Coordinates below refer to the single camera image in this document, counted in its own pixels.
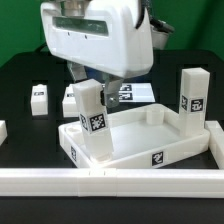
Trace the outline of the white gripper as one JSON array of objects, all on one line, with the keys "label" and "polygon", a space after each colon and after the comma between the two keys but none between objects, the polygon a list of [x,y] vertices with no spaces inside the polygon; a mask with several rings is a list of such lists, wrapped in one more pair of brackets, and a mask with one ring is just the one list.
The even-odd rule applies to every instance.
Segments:
[{"label": "white gripper", "polygon": [[78,17],[74,3],[41,4],[47,46],[52,55],[68,61],[75,82],[87,79],[84,66],[109,73],[103,75],[101,101],[107,108],[116,107],[122,78],[144,75],[153,65],[148,11],[141,0],[87,0]]}]

